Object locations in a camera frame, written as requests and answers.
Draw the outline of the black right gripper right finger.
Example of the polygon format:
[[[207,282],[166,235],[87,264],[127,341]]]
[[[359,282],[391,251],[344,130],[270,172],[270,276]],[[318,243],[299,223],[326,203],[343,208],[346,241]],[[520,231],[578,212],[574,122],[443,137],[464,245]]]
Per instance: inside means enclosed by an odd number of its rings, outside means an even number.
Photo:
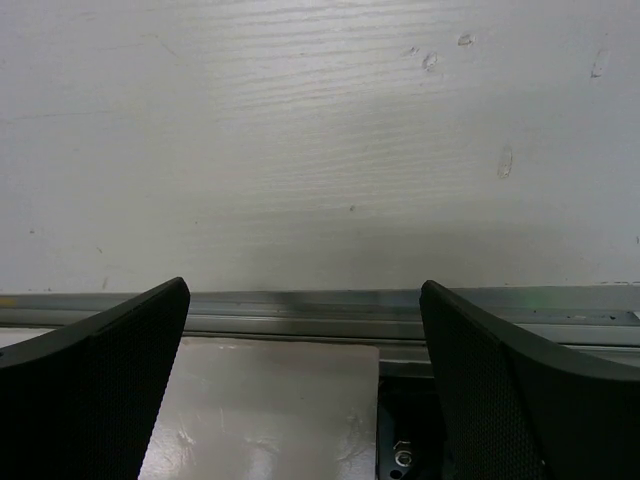
[[[456,478],[638,478],[637,367],[561,346],[435,281],[420,312]]]

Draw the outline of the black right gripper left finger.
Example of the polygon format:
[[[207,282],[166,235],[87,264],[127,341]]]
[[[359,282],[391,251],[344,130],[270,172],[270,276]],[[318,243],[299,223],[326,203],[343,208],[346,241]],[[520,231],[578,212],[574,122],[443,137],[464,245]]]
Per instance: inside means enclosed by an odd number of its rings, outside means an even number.
[[[2,478],[137,478],[189,304],[174,278],[2,348]]]

